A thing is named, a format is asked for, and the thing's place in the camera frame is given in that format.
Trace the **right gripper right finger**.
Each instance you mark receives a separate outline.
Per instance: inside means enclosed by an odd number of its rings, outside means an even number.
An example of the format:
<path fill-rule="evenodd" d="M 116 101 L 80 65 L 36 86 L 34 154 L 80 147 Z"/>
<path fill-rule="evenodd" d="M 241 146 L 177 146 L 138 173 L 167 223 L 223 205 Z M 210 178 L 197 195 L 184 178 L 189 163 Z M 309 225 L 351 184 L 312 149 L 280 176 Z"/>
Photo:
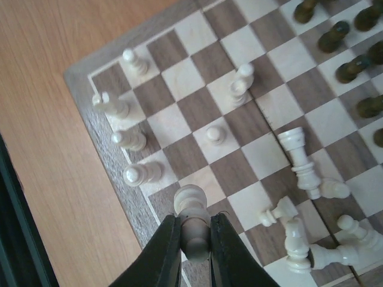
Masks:
<path fill-rule="evenodd" d="M 211 217 L 210 236 L 211 286 L 278 286 L 250 254 L 225 213 Z"/>

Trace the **white knight chess piece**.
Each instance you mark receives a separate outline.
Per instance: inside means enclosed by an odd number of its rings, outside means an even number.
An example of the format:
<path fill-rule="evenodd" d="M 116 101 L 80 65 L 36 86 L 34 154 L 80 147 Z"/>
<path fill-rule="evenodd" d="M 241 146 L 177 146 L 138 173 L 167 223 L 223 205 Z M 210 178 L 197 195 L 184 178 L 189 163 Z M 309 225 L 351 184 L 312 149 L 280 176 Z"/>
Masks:
<path fill-rule="evenodd" d="M 124 119 L 129 114 L 129 105 L 125 101 L 120 100 L 118 97 L 111 96 L 107 92 L 94 94 L 92 97 L 92 105 L 95 110 L 118 119 Z"/>

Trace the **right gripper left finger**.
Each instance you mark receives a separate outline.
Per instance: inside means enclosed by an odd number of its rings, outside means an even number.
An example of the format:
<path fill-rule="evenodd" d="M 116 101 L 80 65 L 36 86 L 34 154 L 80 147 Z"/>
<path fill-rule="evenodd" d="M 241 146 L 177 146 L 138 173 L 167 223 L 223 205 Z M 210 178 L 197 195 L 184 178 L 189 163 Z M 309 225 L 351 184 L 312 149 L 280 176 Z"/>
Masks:
<path fill-rule="evenodd" d="M 167 215 L 137 259 L 111 286 L 180 286 L 180 242 L 181 219 Z"/>

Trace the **white queen chess piece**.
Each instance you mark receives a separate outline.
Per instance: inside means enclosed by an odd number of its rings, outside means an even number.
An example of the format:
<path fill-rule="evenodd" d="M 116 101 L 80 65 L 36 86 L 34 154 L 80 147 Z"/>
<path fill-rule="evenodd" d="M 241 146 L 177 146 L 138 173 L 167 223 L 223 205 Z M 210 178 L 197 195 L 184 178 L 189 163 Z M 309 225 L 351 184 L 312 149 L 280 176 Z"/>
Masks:
<path fill-rule="evenodd" d="M 174 210 L 181 220 L 181 250 L 186 258 L 202 263 L 210 254 L 211 217 L 207 211 L 207 197 L 203 189 L 188 184 L 174 195 Z"/>

